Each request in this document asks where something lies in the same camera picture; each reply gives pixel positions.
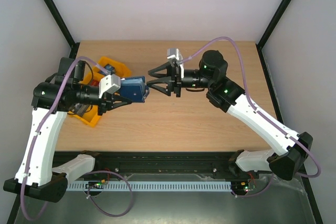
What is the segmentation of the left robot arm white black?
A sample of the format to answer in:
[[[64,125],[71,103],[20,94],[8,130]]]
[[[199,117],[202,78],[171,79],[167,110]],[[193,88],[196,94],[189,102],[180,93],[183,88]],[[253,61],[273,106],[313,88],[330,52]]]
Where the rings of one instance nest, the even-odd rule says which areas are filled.
[[[59,132],[71,106],[93,105],[102,116],[131,104],[131,100],[117,94],[120,77],[100,65],[96,65],[103,72],[99,84],[82,84],[88,61],[87,57],[61,58],[58,71],[33,90],[32,127],[26,151],[15,177],[4,182],[5,191],[58,202],[68,184],[93,171],[97,158],[93,152],[83,152],[59,167],[52,167]]]

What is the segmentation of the dark blue card holder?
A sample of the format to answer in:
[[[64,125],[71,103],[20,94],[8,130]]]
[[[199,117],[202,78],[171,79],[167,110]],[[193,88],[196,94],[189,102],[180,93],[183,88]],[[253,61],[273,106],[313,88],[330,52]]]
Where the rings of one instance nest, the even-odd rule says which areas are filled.
[[[144,103],[150,93],[146,85],[145,76],[121,79],[119,95],[135,103]]]

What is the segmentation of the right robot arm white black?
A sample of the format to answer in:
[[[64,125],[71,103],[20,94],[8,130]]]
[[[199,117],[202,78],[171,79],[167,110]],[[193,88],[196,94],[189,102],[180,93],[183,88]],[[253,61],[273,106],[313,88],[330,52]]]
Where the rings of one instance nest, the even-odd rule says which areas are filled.
[[[153,77],[148,87],[177,97],[182,89],[206,89],[206,97],[214,107],[245,123],[270,146],[266,151],[237,151],[230,160],[230,174],[239,178],[253,170],[268,171],[292,180],[308,157],[312,136],[287,128],[259,107],[246,90],[227,77],[228,63],[218,50],[204,52],[195,70],[184,68],[177,48],[169,49],[167,54],[166,63],[148,71]]]

